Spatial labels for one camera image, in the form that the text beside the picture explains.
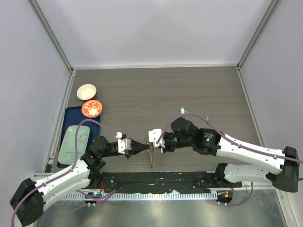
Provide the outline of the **metal disc with keyrings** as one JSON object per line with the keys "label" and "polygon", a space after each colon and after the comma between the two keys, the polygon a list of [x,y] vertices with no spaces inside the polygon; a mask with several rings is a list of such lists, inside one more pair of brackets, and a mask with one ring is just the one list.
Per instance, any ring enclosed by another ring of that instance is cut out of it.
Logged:
{"label": "metal disc with keyrings", "polygon": [[154,168],[156,166],[156,158],[155,158],[155,153],[154,154],[151,153],[151,147],[153,147],[153,144],[151,142],[149,142],[148,137],[146,137],[146,144],[150,145],[150,149],[147,150],[146,152],[147,152],[147,155],[149,158],[150,167]]}

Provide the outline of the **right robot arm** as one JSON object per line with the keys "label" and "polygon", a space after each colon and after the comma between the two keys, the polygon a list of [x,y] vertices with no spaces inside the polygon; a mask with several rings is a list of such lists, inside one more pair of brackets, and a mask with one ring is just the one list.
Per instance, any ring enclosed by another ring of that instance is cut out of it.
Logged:
{"label": "right robot arm", "polygon": [[214,182],[220,187],[243,181],[270,183],[285,192],[297,192],[300,162],[293,147],[273,149],[250,144],[222,133],[214,125],[198,128],[179,117],[169,124],[172,132],[157,130],[151,142],[162,152],[191,147],[201,155],[229,157],[245,162],[243,166],[219,164]]}

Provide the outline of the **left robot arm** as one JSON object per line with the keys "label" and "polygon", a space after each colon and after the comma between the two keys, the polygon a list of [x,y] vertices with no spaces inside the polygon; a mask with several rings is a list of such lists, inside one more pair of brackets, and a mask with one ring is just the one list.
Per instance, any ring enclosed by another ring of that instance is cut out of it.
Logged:
{"label": "left robot arm", "polygon": [[104,136],[96,137],[88,151],[74,164],[40,180],[23,180],[10,200],[14,210],[11,225],[18,218],[23,227],[37,221],[51,205],[64,196],[82,188],[95,189],[102,181],[103,158],[136,155],[148,150],[148,144],[123,137],[108,142]]}

